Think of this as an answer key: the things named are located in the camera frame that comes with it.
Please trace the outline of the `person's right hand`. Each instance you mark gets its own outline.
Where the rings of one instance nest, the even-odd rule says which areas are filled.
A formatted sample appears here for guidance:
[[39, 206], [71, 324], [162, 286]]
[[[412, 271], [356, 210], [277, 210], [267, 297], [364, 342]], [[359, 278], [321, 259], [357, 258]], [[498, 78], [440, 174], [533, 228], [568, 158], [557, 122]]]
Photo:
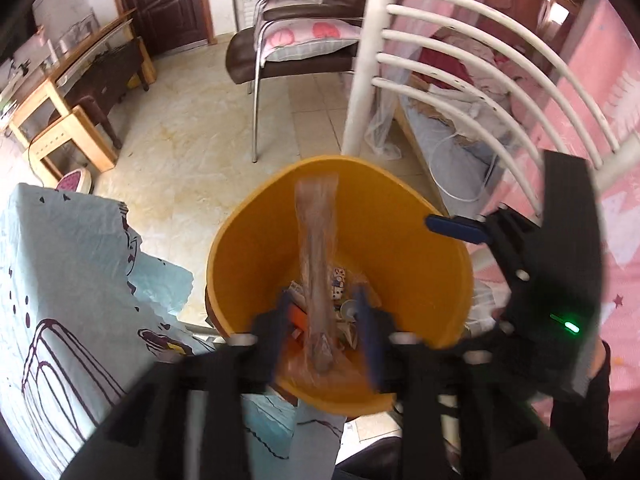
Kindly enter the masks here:
[[600, 372], [606, 358], [606, 345], [604, 341], [598, 337], [594, 344], [592, 361], [588, 373], [588, 377], [593, 379]]

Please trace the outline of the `black sleeve forearm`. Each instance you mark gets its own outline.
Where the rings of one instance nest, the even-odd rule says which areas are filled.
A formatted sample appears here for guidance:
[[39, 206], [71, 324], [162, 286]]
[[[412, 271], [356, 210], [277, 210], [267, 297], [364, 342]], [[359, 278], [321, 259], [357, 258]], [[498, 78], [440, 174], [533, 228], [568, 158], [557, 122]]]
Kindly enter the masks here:
[[638, 479], [639, 428], [616, 458], [608, 452], [611, 348], [586, 396], [576, 402], [553, 401], [550, 426], [586, 479]]

